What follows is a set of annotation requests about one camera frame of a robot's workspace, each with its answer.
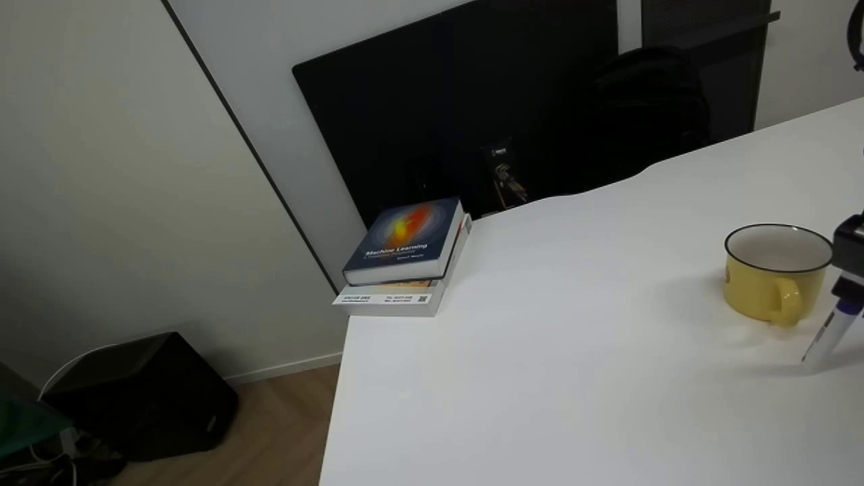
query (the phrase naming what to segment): mug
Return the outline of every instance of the mug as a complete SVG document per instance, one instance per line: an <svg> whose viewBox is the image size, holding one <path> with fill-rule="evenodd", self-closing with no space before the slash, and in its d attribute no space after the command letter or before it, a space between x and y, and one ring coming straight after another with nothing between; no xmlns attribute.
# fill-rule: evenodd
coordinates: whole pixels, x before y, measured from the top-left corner
<svg viewBox="0 0 864 486"><path fill-rule="evenodd" d="M726 235L726 303L759 322L795 328L817 303L833 244L795 224L749 224Z"/></svg>

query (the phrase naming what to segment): stack of books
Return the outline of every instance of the stack of books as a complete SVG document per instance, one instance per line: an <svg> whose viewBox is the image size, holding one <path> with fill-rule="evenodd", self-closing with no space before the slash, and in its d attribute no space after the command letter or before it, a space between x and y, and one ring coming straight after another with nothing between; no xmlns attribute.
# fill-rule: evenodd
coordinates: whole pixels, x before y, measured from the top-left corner
<svg viewBox="0 0 864 486"><path fill-rule="evenodd" d="M332 299L352 316L435 316L470 235L459 201L383 210L346 262Z"/></svg>

